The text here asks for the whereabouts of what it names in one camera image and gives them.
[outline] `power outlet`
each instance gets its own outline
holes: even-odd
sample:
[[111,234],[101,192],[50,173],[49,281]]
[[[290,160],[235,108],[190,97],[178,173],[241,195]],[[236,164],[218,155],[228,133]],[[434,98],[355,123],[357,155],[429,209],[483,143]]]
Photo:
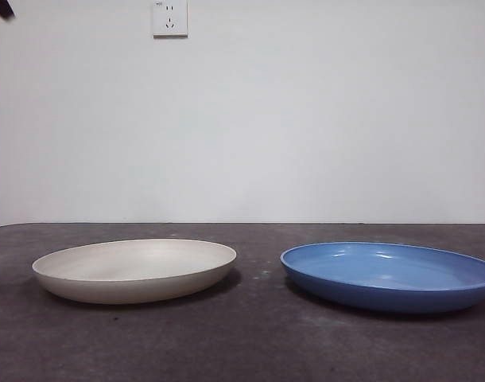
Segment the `power outlet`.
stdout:
[[153,36],[188,36],[187,0],[158,0],[153,3]]

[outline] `white plate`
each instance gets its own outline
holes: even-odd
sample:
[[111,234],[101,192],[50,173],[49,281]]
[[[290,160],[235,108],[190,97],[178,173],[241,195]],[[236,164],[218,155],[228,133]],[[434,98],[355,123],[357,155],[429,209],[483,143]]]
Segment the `white plate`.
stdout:
[[48,291],[99,304],[185,296],[225,277],[236,254],[222,244],[151,239],[91,244],[43,256],[34,273]]

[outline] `plate rim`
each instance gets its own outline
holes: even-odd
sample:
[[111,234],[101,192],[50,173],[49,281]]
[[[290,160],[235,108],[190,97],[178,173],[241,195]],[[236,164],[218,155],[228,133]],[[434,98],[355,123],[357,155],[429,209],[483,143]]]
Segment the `plate rim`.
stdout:
[[[227,262],[225,262],[225,263],[223,263],[223,264],[221,264],[217,267],[207,268],[207,269],[203,269],[201,271],[184,273],[182,275],[165,276],[165,277],[152,277],[152,278],[145,278],[145,279],[127,279],[127,280],[122,280],[122,279],[119,279],[119,280],[71,279],[71,278],[67,278],[67,277],[56,277],[56,276],[47,275],[45,273],[39,272],[36,269],[37,262],[42,261],[43,259],[45,259],[49,256],[56,255],[57,253],[72,251],[72,250],[75,250],[75,249],[78,249],[78,248],[94,247],[94,246],[104,245],[104,244],[130,243],[130,242],[134,242],[134,241],[139,241],[139,242],[140,241],[175,241],[175,242],[190,241],[190,242],[196,242],[196,243],[207,243],[207,244],[213,244],[213,245],[216,245],[216,246],[225,247],[225,248],[229,249],[232,256],[231,256],[230,260],[228,260]],[[144,281],[177,279],[177,278],[180,278],[180,277],[197,275],[199,273],[204,273],[204,272],[208,272],[208,271],[214,271],[216,269],[220,269],[221,267],[225,267],[225,266],[233,263],[235,261],[235,259],[237,259],[237,251],[234,248],[228,247],[225,244],[215,243],[215,242],[212,242],[212,241],[194,240],[194,239],[133,239],[133,240],[104,241],[102,243],[92,243],[92,244],[79,245],[79,246],[71,247],[71,248],[60,249],[59,251],[50,252],[47,255],[43,255],[39,259],[34,260],[31,268],[32,268],[33,272],[36,273],[39,276],[43,276],[43,277],[49,278],[49,279],[60,280],[60,281],[69,281],[69,282],[76,282],[76,283],[139,283],[139,282],[144,282]]]
[[396,243],[379,243],[379,242],[370,242],[370,241],[332,241],[332,242],[323,242],[323,243],[311,243],[311,244],[303,244],[303,245],[298,245],[296,247],[290,248],[280,255],[280,260],[281,263],[286,267],[289,268],[295,272],[301,273],[303,275],[307,275],[308,277],[314,278],[314,279],[320,279],[324,281],[329,281],[331,283],[338,283],[338,284],[344,284],[347,286],[351,287],[362,287],[362,288],[373,288],[373,289],[378,289],[378,290],[395,290],[395,291],[401,291],[401,292],[456,292],[456,291],[462,291],[462,290],[476,290],[482,287],[485,287],[485,283],[477,283],[477,284],[472,284],[470,286],[458,286],[458,287],[453,287],[453,288],[423,288],[423,289],[413,289],[413,288],[400,288],[400,287],[389,287],[389,286],[375,286],[375,285],[364,285],[364,284],[359,284],[359,283],[350,283],[347,281],[339,281],[339,280],[333,280],[333,279],[327,279],[325,277],[319,277],[318,275],[312,275],[308,272],[300,271],[290,265],[286,260],[285,256],[290,253],[291,251],[297,250],[298,248],[305,248],[305,247],[312,247],[312,246],[320,246],[320,245],[329,245],[329,244],[380,244],[380,245],[386,245],[386,246],[393,246],[393,247],[408,247],[408,248],[420,248],[420,249],[426,249],[429,251],[437,251],[437,252],[442,252],[442,253],[448,253],[450,255],[456,255],[460,256],[466,259],[469,259],[471,261],[476,261],[482,264],[485,264],[485,260],[478,259],[473,256],[469,255],[464,255],[462,253],[454,252],[454,251],[446,251],[444,249],[438,249],[438,248],[431,248],[431,247],[422,247],[418,245],[409,245],[409,244],[396,244]]

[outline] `gray table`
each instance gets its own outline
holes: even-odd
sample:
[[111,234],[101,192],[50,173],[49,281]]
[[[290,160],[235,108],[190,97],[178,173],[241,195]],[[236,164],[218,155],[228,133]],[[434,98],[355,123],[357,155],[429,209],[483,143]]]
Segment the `gray table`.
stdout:
[[[43,291],[30,264],[63,248],[188,238],[238,252],[185,298],[95,306]],[[485,259],[485,225],[20,224],[0,228],[0,382],[485,381],[485,302],[454,314],[377,314],[325,302],[279,255],[321,241],[419,244]]]

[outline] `blue plate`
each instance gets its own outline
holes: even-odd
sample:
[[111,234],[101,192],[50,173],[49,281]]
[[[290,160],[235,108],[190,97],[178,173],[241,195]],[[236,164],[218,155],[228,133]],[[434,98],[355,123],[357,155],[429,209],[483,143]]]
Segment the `blue plate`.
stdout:
[[322,243],[281,255],[289,277],[322,298],[358,308],[439,313],[485,299],[485,261],[380,243]]

